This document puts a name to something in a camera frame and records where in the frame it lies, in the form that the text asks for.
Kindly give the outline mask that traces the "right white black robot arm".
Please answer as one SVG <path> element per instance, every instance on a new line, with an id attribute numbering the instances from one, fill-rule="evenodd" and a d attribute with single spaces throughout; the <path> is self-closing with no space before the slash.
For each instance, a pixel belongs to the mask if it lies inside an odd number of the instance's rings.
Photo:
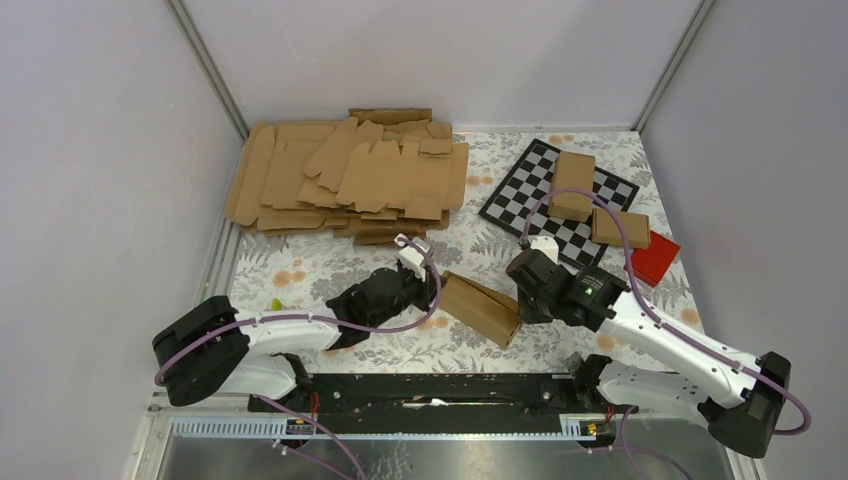
<path id="1" fill-rule="evenodd" d="M 667 366 L 650 371 L 599 354 L 578 360 L 573 396 L 583 410 L 615 405 L 664 412 L 705 428 L 739 454 L 765 456 L 785 404 L 778 390 L 791 373 L 786 358 L 775 352 L 757 357 L 694 331 L 599 267 L 572 274 L 528 248 L 506 274 L 517 286 L 523 322 L 584 327 Z"/>

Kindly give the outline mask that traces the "red box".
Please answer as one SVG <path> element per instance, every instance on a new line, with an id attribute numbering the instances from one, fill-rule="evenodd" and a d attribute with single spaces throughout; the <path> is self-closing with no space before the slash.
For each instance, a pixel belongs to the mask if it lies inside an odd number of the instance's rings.
<path id="1" fill-rule="evenodd" d="M 650 287 L 656 287 L 670 269 L 680 250 L 679 244 L 651 230 L 648 247 L 635 249 L 631 254 L 635 277 Z"/>

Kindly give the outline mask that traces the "brown cardboard box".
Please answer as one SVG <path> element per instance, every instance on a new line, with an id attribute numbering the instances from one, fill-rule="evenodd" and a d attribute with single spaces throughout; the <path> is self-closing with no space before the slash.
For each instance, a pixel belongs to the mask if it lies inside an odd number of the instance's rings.
<path id="1" fill-rule="evenodd" d="M 520 330 L 518 302 L 462 275 L 446 271 L 439 308 L 501 348 Z"/>

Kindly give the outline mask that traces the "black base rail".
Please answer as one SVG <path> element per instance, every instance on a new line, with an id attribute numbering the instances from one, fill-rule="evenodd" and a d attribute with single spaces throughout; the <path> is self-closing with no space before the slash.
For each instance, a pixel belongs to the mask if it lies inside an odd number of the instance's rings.
<path id="1" fill-rule="evenodd" d="M 326 416 L 395 419 L 435 413 L 476 419 L 497 414 L 564 415 L 588 420 L 592 435 L 627 409 L 589 393 L 569 373 L 315 373 L 274 405 L 256 398 L 247 403 L 251 413 L 272 415 L 279 414 L 281 406 L 321 424 Z"/>

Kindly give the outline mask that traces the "stack of flat cardboard blanks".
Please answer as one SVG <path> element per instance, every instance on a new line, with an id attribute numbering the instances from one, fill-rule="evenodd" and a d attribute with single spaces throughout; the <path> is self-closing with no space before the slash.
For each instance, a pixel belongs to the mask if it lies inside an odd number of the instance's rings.
<path id="1" fill-rule="evenodd" d="M 357 245 L 443 230 L 464 204 L 470 147 L 425 108 L 257 122 L 225 207 L 267 237 L 330 231 Z"/>

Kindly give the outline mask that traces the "folded cardboard box upright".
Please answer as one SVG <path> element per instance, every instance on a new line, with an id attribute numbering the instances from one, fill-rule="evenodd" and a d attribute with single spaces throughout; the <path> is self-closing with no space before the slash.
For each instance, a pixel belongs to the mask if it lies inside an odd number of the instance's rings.
<path id="1" fill-rule="evenodd" d="M 595 157 L 567 151 L 559 153 L 551 182 L 551 190 L 579 189 L 593 191 Z M 592 201 L 579 193 L 560 193 L 549 201 L 552 217 L 585 222 L 592 211 Z"/>

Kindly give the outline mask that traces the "black white checkerboard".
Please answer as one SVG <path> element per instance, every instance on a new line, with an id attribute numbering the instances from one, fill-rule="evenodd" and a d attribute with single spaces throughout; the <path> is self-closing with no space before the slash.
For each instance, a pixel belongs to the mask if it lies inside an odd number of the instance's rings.
<path id="1" fill-rule="evenodd" d="M 539 139 L 531 141 L 517 162 L 483 204 L 479 215 L 515 236 L 520 236 L 525 217 L 531 207 L 551 190 L 555 163 L 560 150 Z M 597 167 L 593 192 L 610 207 L 627 211 L 639 187 L 608 170 Z M 545 235 L 556 240 L 559 260 L 577 268 L 597 265 L 607 247 L 591 240 L 592 221 L 576 222 L 552 218 L 541 206 L 533 217 L 529 234 Z"/>

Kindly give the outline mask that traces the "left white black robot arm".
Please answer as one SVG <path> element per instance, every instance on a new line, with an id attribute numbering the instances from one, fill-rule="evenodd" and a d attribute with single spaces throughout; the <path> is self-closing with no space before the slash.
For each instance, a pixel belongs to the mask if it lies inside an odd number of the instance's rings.
<path id="1" fill-rule="evenodd" d="M 397 265 L 375 270 L 313 309 L 240 311 L 228 296 L 213 296 L 154 336 L 154 382 L 176 407 L 241 393 L 299 410 L 311 387 L 297 351 L 340 350 L 389 334 L 387 321 L 409 307 L 431 316 L 444 284 L 439 274 Z"/>

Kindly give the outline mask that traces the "folded cardboard box flat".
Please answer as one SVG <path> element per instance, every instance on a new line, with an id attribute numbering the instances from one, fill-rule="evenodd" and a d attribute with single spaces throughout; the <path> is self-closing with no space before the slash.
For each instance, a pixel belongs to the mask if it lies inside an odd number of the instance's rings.
<path id="1" fill-rule="evenodd" d="M 596 207 L 591 217 L 591 240 L 596 244 L 623 247 L 619 230 L 622 227 L 631 249 L 646 249 L 651 243 L 650 219 L 647 215 L 614 211 L 611 216 L 606 210 Z"/>

